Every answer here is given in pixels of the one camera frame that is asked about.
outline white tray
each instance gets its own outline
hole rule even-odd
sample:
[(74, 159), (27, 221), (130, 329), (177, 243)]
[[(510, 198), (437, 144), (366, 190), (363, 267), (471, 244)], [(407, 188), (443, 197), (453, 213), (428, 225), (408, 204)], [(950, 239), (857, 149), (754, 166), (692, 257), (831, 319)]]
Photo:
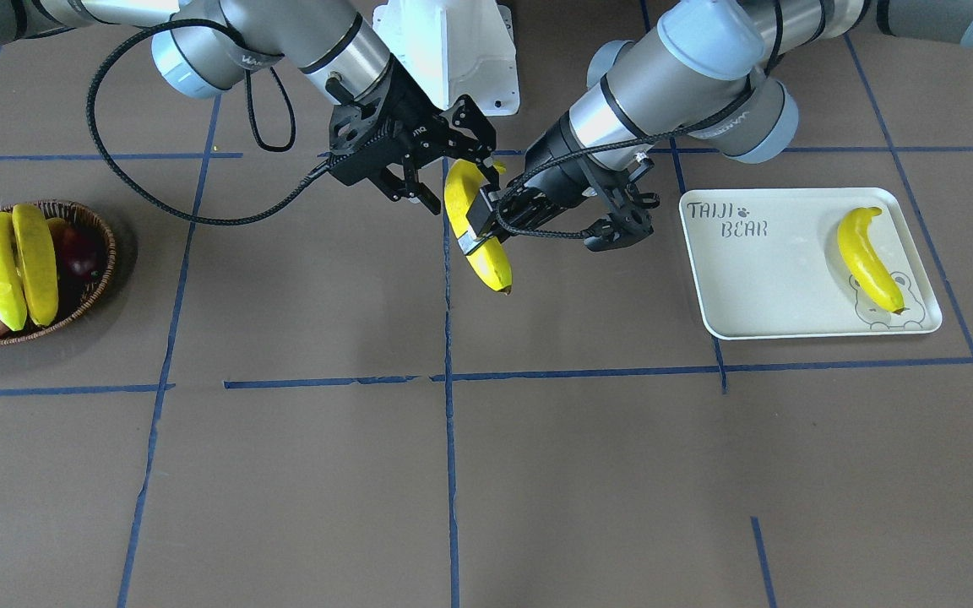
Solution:
[[(869, 239), (907, 311), (858, 289), (835, 230), (879, 207)], [(930, 334), (942, 314), (899, 201), (880, 188), (690, 190), (679, 203), (705, 327), (720, 339)]]

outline robotic arm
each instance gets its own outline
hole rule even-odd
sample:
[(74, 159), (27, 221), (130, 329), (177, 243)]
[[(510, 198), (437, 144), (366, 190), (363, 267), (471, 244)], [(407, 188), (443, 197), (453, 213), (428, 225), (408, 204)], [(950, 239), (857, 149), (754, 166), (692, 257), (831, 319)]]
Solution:
[[(973, 46), (973, 0), (681, 0), (645, 38), (599, 50), (588, 92), (528, 149), (532, 171), (505, 190), (480, 190), (464, 253), (513, 234), (579, 237), (592, 251), (644, 239), (657, 197), (636, 183), (653, 143), (687, 134), (740, 162), (773, 158), (794, 138), (799, 111), (769, 67), (796, 46), (872, 23)], [(595, 195), (607, 215), (586, 231), (536, 230)]]
[[(231, 28), (161, 31), (152, 57), (168, 84), (212, 97), (247, 72), (293, 62), (335, 108), (329, 121), (329, 166), (345, 185), (370, 180), (393, 200), (412, 198), (433, 214), (441, 201), (418, 170), (444, 155), (476, 163), (496, 186), (494, 127), (468, 96), (447, 111), (416, 81), (347, 0), (0, 0), (0, 45), (62, 27), (152, 24), (205, 19)], [(457, 130), (463, 128), (470, 134)], [(396, 176), (390, 166), (400, 166)]]
[[(213, 96), (286, 57), (335, 104), (328, 169), (341, 183), (370, 180), (437, 214), (418, 169), (444, 155), (475, 162), (489, 184), (468, 210), (464, 254), (512, 235), (582, 238), (592, 251), (644, 239), (659, 197), (637, 181), (652, 168), (645, 151), (655, 142), (687, 134), (762, 162), (794, 138), (798, 107), (769, 69), (797, 46), (857, 26), (973, 46), (973, 0), (681, 0), (641, 40), (595, 54), (587, 93), (529, 147), (529, 170), (502, 188), (494, 128), (474, 101), (433, 106), (347, 0), (0, 0), (0, 45), (62, 27), (182, 19), (226, 26), (236, 39), (205, 27), (160, 32), (152, 53), (167, 82)], [(587, 230), (538, 230), (592, 196), (607, 212)]]

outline banana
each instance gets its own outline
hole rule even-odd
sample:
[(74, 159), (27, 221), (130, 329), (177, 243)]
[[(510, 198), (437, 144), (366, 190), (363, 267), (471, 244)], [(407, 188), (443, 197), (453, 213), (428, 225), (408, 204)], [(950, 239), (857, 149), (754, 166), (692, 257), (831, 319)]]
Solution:
[(14, 331), (24, 328), (28, 307), (24, 304), (24, 290), (14, 264), (13, 219), (0, 211), (0, 320)]
[[(498, 172), (505, 172), (502, 163), (495, 166)], [(467, 213), (483, 180), (483, 174), (474, 162), (457, 160), (448, 170), (448, 177), (445, 178), (445, 214), (448, 216), (448, 223), (453, 227), (457, 242), (462, 242), (462, 239), (464, 242), (473, 242), (474, 236)], [(465, 257), (486, 287), (502, 293), (513, 291), (513, 266), (509, 265), (509, 257), (496, 237), (487, 239), (475, 251), (465, 254)]]
[(13, 231), (28, 316), (40, 327), (50, 326), (58, 314), (58, 273), (51, 230), (38, 207), (23, 203), (14, 205)]
[(906, 307), (903, 291), (877, 257), (877, 251), (869, 242), (869, 223), (881, 215), (880, 208), (860, 207), (851, 210), (839, 223), (835, 232), (839, 242), (839, 254), (846, 267), (854, 274), (862, 291), (872, 298), (878, 307), (899, 315)]

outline bear illustration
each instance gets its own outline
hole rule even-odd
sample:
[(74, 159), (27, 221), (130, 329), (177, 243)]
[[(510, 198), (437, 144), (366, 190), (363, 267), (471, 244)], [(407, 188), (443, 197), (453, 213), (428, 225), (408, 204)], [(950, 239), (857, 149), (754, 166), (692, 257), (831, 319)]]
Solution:
[(907, 274), (900, 272), (891, 273), (893, 280), (900, 284), (900, 291), (903, 292), (904, 304), (906, 309), (900, 315), (893, 315), (892, 312), (873, 304), (873, 300), (866, 296), (862, 291), (862, 286), (858, 285), (854, 274), (851, 274), (851, 287), (854, 289), (854, 312), (863, 323), (868, 324), (869, 328), (883, 330), (888, 328), (922, 328), (922, 322), (926, 320), (926, 307), (922, 304), (921, 297), (915, 293), (915, 286), (911, 284)]

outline brown floor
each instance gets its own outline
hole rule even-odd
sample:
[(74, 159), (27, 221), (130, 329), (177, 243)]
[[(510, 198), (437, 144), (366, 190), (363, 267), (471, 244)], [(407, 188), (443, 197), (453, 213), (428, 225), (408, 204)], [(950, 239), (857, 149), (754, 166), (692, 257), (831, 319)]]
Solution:
[[(517, 3), (502, 149), (583, 92), (602, 42), (644, 33), (641, 8)], [(513, 239), (505, 297), (438, 219), (367, 186), (325, 177), (241, 228), (151, 208), (84, 125), (130, 31), (0, 50), (0, 204), (91, 205), (125, 257), (88, 317), (0, 349), (0, 605), (973, 607), (973, 50), (856, 32), (788, 54), (791, 149), (742, 166), (664, 144), (652, 238)], [(280, 70), (287, 155), (255, 149), (241, 86), (186, 100), (144, 51), (108, 77), (101, 131), (179, 208), (262, 210), (328, 123)], [(258, 106), (280, 138), (264, 78)], [(424, 176), (440, 192), (440, 166)], [(681, 190), (831, 186), (903, 204), (943, 326), (711, 338)]]

